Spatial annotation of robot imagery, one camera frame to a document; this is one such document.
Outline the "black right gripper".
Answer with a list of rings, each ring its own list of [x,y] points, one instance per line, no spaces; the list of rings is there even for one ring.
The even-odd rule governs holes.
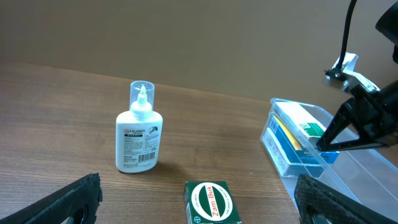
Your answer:
[[[397,82],[383,89],[354,68],[359,56],[350,53],[349,74],[355,78],[350,93],[352,98],[344,102],[317,147],[322,152],[374,149],[397,144]],[[336,137],[352,125],[358,138],[334,143]]]

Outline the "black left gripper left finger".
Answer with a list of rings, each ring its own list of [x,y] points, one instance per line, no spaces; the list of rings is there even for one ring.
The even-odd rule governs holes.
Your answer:
[[[100,175],[88,174],[3,219],[3,224],[86,223],[96,222],[103,201]]]

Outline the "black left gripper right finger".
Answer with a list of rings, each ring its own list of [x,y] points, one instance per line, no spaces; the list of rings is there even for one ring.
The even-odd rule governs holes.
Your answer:
[[[301,224],[397,224],[307,174],[300,174],[294,191]]]

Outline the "white green medicine box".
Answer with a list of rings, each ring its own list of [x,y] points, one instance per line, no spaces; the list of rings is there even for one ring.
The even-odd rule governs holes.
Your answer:
[[[326,127],[297,102],[277,102],[276,105],[281,109],[283,114],[290,118],[293,127],[295,127],[314,148],[317,148],[317,142],[326,131]]]

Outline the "blue VapoDrops box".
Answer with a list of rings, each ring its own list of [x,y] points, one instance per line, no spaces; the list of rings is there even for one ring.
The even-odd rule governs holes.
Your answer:
[[[312,153],[296,140],[278,117],[274,115],[271,117],[269,127],[290,163],[319,164]]]

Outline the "green Zam-Buk box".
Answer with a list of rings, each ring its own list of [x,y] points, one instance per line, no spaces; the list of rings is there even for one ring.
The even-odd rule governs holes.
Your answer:
[[[226,181],[186,182],[188,224],[242,224]]]

